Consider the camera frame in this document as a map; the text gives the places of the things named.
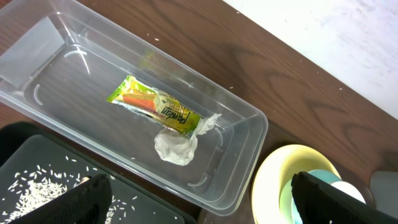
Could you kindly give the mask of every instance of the crumpled tissue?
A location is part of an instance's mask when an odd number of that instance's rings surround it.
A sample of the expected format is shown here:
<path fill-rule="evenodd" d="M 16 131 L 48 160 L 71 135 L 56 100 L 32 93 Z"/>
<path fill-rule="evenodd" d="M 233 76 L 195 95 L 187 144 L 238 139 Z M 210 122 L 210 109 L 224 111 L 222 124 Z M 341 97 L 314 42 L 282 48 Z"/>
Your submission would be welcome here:
<path fill-rule="evenodd" d="M 214 114 L 209 118 L 199 120 L 198 126 L 190 139 L 183 137 L 180 133 L 170 128 L 161 130 L 155 137 L 155 149 L 160 158 L 180 166 L 189 164 L 198 147 L 197 135 L 206 134 L 206 132 L 213 129 L 217 118 L 220 116 L 221 114 Z"/>

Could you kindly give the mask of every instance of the yellow plate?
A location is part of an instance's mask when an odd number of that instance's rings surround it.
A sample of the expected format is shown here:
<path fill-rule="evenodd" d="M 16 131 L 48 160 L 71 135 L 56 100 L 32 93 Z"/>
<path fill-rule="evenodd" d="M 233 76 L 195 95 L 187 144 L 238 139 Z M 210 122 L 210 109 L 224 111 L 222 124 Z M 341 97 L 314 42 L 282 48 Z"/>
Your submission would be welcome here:
<path fill-rule="evenodd" d="M 284 185 L 294 174 L 315 169 L 340 177 L 325 156 L 307 146 L 288 145 L 269 155 L 261 164 L 252 188 L 251 205 L 256 223 L 287 223 L 279 212 L 279 197 Z"/>

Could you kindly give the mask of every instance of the gray object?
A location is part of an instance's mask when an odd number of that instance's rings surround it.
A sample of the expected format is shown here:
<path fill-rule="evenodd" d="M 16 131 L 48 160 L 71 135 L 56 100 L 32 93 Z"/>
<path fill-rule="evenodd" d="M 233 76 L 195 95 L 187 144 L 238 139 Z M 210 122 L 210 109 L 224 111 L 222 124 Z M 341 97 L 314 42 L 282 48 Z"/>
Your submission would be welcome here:
<path fill-rule="evenodd" d="M 0 211 L 10 214 L 17 210 L 16 203 L 20 195 L 16 194 L 16 192 L 21 190 L 23 194 L 25 189 L 28 189 L 27 181 L 34 178 L 29 177 L 33 172 L 37 174 L 36 182 L 40 182 L 44 177 L 47 177 L 51 178 L 52 182 L 68 186 L 68 189 L 72 189 L 75 183 L 79 183 L 76 180 L 78 176 L 80 176 L 81 180 L 85 176 L 106 174 L 111 181 L 114 195 L 114 202 L 111 207 L 116 207 L 111 223 L 186 223 L 180 214 L 119 180 L 118 175 L 113 174 L 111 176 L 109 172 L 93 165 L 42 135 L 30 137 L 0 167 L 0 179 L 2 180 L 0 182 L 0 198 L 5 199 L 0 201 Z M 22 186 L 15 186 L 13 188 L 15 191 L 11 192 L 11 189 L 8 190 L 8 188 L 17 179 L 19 180 L 18 184 L 22 184 Z M 0 217 L 0 223 L 7 218 L 8 215 Z"/>
<path fill-rule="evenodd" d="M 398 218 L 398 172 L 374 172 L 371 192 L 379 211 Z"/>

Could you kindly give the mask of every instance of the white surface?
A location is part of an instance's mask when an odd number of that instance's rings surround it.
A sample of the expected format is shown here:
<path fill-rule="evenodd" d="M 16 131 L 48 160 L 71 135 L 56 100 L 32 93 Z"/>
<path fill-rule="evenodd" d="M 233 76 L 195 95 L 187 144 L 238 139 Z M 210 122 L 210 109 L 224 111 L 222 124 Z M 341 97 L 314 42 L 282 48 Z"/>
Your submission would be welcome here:
<path fill-rule="evenodd" d="M 224 1 L 398 119 L 398 1 Z"/>
<path fill-rule="evenodd" d="M 164 128 L 155 137 L 155 149 L 158 155 L 164 161 L 180 166 L 188 165 L 198 147 L 197 135 L 206 134 L 213 129 L 220 116 L 221 114 L 214 114 L 209 118 L 200 119 L 190 139 L 183 137 L 175 130 Z"/>
<path fill-rule="evenodd" d="M 362 203 L 366 203 L 365 199 L 363 199 L 359 190 L 354 186 L 352 186 L 350 183 L 344 181 L 337 181 L 332 183 L 331 185 L 341 190 L 342 192 L 348 194 L 349 196 L 355 198 L 356 200 L 359 200 Z"/>

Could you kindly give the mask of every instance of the clear plastic container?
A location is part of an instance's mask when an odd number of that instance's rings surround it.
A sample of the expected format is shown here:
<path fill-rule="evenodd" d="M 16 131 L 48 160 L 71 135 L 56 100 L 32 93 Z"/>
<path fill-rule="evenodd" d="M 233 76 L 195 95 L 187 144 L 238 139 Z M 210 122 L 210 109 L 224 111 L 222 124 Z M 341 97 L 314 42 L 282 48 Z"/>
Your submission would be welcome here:
<path fill-rule="evenodd" d="M 160 160 L 163 128 L 106 98 L 134 75 L 203 117 L 187 166 Z M 13 0 L 0 10 L 0 100 L 215 214 L 238 207 L 267 131 L 264 114 L 73 0 Z"/>

